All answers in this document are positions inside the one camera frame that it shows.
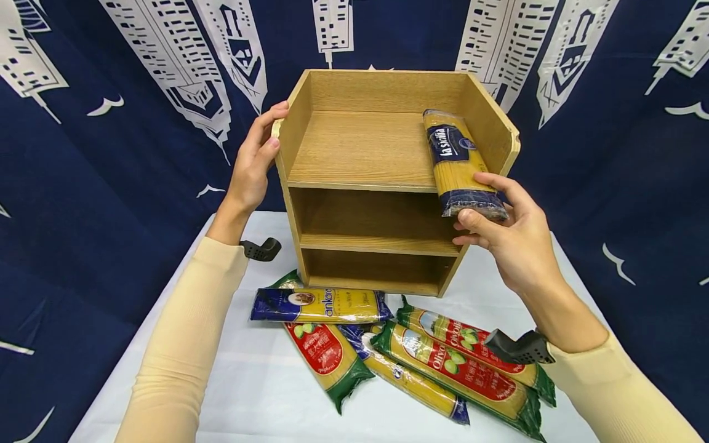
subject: black clip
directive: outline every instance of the black clip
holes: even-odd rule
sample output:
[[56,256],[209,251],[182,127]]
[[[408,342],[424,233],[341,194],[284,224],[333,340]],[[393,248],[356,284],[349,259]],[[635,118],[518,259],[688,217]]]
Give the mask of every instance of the black clip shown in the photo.
[[537,331],[529,331],[515,341],[504,332],[495,329],[483,344],[500,357],[500,360],[508,363],[534,364],[555,361],[547,349],[547,338]]
[[281,250],[281,243],[273,237],[268,237],[261,246],[248,240],[239,242],[239,246],[244,247],[244,255],[248,259],[257,260],[258,262],[272,261]]

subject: spaghetti package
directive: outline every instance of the spaghetti package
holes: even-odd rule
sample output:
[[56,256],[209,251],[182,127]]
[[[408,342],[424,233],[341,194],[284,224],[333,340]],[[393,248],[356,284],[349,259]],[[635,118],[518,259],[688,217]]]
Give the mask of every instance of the spaghetti package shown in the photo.
[[381,327],[338,325],[337,328],[369,370],[454,422],[470,424],[467,404],[463,398],[372,349],[369,339],[381,332]]
[[539,397],[551,406],[557,405],[554,382],[538,364],[512,364],[500,360],[483,341],[489,332],[429,310],[416,308],[403,297],[403,308],[396,312],[396,319],[404,327],[453,348],[464,357],[475,359],[502,372],[513,380],[537,391]]
[[529,437],[544,441],[536,392],[428,336],[387,322],[370,339],[382,354],[420,372]]
[[295,323],[376,323],[392,318],[384,293],[364,289],[263,288],[251,320]]
[[507,220],[507,210],[497,190],[473,179],[475,172],[487,172],[488,169],[463,118],[427,109],[423,113],[423,125],[431,149],[433,175],[443,216],[455,216],[470,208],[493,221]]
[[318,383],[341,415],[342,401],[352,394],[358,384],[374,378],[374,374],[334,325],[284,325]]

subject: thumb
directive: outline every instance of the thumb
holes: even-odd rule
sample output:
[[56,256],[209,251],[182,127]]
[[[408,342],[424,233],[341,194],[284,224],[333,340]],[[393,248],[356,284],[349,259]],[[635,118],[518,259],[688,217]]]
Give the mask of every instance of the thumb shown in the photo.
[[458,213],[458,221],[464,228],[474,234],[479,234],[490,243],[496,243],[505,232],[503,226],[491,222],[484,215],[472,209],[464,209]]
[[277,138],[271,137],[268,139],[268,141],[266,141],[264,145],[259,148],[258,152],[256,152],[256,156],[251,163],[251,167],[255,168],[258,172],[263,172],[263,174],[266,174],[271,168],[271,164],[276,158],[276,154],[278,154],[278,149],[280,147],[281,142]]

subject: white building illustration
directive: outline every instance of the white building illustration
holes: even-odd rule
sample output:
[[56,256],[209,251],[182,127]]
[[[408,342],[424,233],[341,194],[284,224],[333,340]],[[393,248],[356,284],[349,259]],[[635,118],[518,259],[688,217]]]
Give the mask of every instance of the white building illustration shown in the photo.
[[471,0],[457,71],[473,72],[507,112],[539,54],[559,0]]
[[658,68],[648,95],[670,69],[692,78],[709,60],[709,1],[696,0],[674,37],[652,64]]
[[99,1],[175,109],[224,153],[231,105],[186,0]]
[[202,0],[194,5],[219,61],[260,114],[268,92],[266,60],[250,0]]
[[567,0],[539,66],[541,128],[564,105],[591,60],[618,0]]
[[352,0],[312,0],[318,52],[333,68],[333,52],[352,52]]
[[51,28],[38,1],[0,0],[0,75],[20,97],[32,97],[61,123],[40,96],[49,89],[69,87],[34,38],[48,32]]

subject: hand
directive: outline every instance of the hand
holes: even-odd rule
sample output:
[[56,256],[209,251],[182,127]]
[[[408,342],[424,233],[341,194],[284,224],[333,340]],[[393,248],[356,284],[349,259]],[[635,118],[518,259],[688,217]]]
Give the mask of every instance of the hand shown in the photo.
[[503,191],[512,206],[503,225],[487,220],[472,209],[460,211],[455,228],[470,234],[453,239],[456,245],[478,245],[490,251],[505,285],[517,294],[538,293],[564,285],[552,248],[544,211],[516,181],[486,172],[474,178]]
[[225,245],[238,245],[251,213],[266,196],[266,174],[273,166],[280,148],[277,138],[271,137],[271,126],[288,115],[288,102],[273,105],[257,117],[234,163],[229,189],[217,210],[206,236]]
[[288,102],[282,101],[256,118],[239,148],[224,203],[249,214],[261,204],[268,187],[266,174],[281,146],[277,138],[271,137],[271,126],[287,115]]

